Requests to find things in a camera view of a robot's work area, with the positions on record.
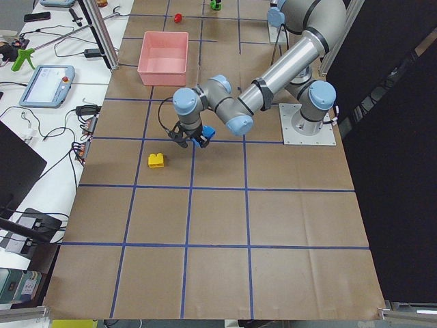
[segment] yellow lego block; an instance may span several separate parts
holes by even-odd
[[[148,160],[149,167],[163,167],[164,166],[164,155],[160,152],[158,154],[150,154]]]

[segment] pink plastic bin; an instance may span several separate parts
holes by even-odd
[[[187,32],[144,33],[138,73],[144,85],[186,85]]]

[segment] red object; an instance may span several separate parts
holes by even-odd
[[[180,23],[182,21],[182,14],[177,13],[175,15],[175,23]]]

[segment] white table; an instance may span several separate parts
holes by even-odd
[[[121,7],[117,10],[121,14],[129,14],[132,9],[133,0],[125,0],[120,4]],[[117,3],[109,3],[108,6],[100,8],[100,12],[103,17],[106,17],[113,12],[113,8],[117,6]],[[87,21],[83,16],[81,8],[78,3],[73,6],[74,11],[77,16],[83,17],[82,24],[85,26]],[[22,32],[35,31],[43,27],[54,27],[56,25],[63,25],[66,27],[56,27],[53,29],[43,29],[45,32],[66,34],[72,31],[71,28],[78,29],[79,26],[72,22],[72,17],[68,12],[67,8],[47,8],[40,4],[37,4],[34,12],[51,12],[51,19],[41,20],[37,22],[26,23],[23,27]],[[105,20],[109,35],[113,46],[119,49],[122,38],[124,35],[124,30],[128,22],[128,17],[114,17]],[[91,33],[90,28],[84,29],[72,37],[81,38],[84,40],[89,40],[95,42],[95,39]],[[25,38],[30,40],[27,48],[35,48],[58,38],[58,36],[48,36],[43,33],[30,33],[25,36]],[[57,46],[57,52],[59,55],[70,55],[74,53],[83,52],[85,49],[98,48],[97,44],[92,44],[88,42],[83,42],[75,39],[67,39],[63,41],[59,46]],[[54,44],[46,46],[44,48],[38,49],[32,55],[32,63],[36,67],[37,65],[72,65],[76,71],[76,76],[73,83],[91,83],[91,84],[108,84],[111,78],[111,71],[106,67],[103,58],[85,58],[83,55],[77,55],[72,57],[56,57]],[[15,81],[21,83],[29,82],[33,69],[25,61],[21,69],[18,72],[11,71],[12,63],[6,64],[6,66],[0,68],[0,81]]]
[[[121,14],[129,14],[134,0],[123,0],[118,12]],[[113,8],[118,3],[110,3],[107,7],[101,8],[102,16],[112,14]],[[83,13],[78,3],[75,3],[74,10],[79,17],[83,17]],[[72,17],[66,8],[46,8],[37,4],[33,12],[50,11],[51,19],[40,22],[26,23],[21,32],[34,31],[41,27],[51,27],[55,25],[65,25],[78,28],[76,23],[72,22]],[[83,25],[86,25],[85,18],[82,20]],[[119,48],[122,43],[124,30],[128,22],[128,17],[115,17],[106,20],[107,29],[111,36],[115,48]],[[55,29],[45,29],[52,33],[65,34],[71,29],[57,27]],[[95,41],[89,28],[74,34],[73,36],[83,38],[85,40]],[[29,47],[36,47],[45,42],[57,38],[57,36],[48,36],[41,33],[31,33],[25,36],[30,39]],[[57,48],[60,55],[78,53],[84,49],[97,48],[96,44],[81,42],[77,40],[66,40]],[[49,132],[51,129],[64,125],[65,114],[71,109],[79,105],[85,105],[83,99],[87,103],[101,105],[106,94],[107,86],[111,78],[111,71],[106,67],[103,58],[87,59],[83,55],[74,57],[56,57],[53,44],[44,47],[33,54],[32,62],[34,66],[42,64],[50,65],[72,65],[75,68],[76,76],[74,78],[72,88],[69,91],[66,100],[58,109],[48,108],[33,108],[32,111],[41,121],[41,130],[43,133]],[[12,64],[0,68],[0,81],[13,81],[19,83],[28,83],[33,70],[27,62],[18,72],[11,71]],[[18,101],[22,96],[25,88],[19,85],[0,84],[0,91],[4,92],[3,98],[0,99],[0,114],[10,106],[18,106]],[[34,117],[22,109],[10,109],[2,116],[1,121],[10,127],[17,135],[22,135],[28,130],[28,122],[21,119],[21,112],[26,113],[26,117],[32,122],[32,128],[37,128],[37,122]],[[67,127],[71,128],[76,133],[76,140],[81,136],[81,128],[79,121],[75,118],[76,114],[71,113],[68,116]],[[55,164],[65,153],[70,149],[73,141],[72,133],[66,131],[63,135],[55,138],[42,141],[41,136],[31,141],[30,146],[47,161],[46,169]],[[74,161],[74,169],[76,179],[79,181],[82,174],[82,167],[79,162]],[[29,192],[22,204],[17,210],[25,210],[26,208],[34,208],[42,213],[65,213],[70,214],[74,196],[76,194],[74,186],[74,176],[71,164],[68,158],[65,158],[60,164],[50,171],[45,177],[36,183]],[[66,220],[65,217],[54,217]],[[18,213],[11,216],[12,221],[16,221],[20,215]],[[62,236],[63,232],[58,232],[53,237],[57,240]],[[29,260],[13,253],[0,249],[0,263],[2,267],[11,269],[26,269],[29,265]],[[9,308],[10,305],[0,305],[1,308]]]

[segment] metal mounting plate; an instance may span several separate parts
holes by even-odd
[[[323,125],[322,130],[317,135],[301,135],[294,130],[292,116],[300,109],[300,106],[301,104],[279,104],[284,145],[336,146],[333,127],[330,124]],[[330,120],[328,114],[326,114],[324,120]]]

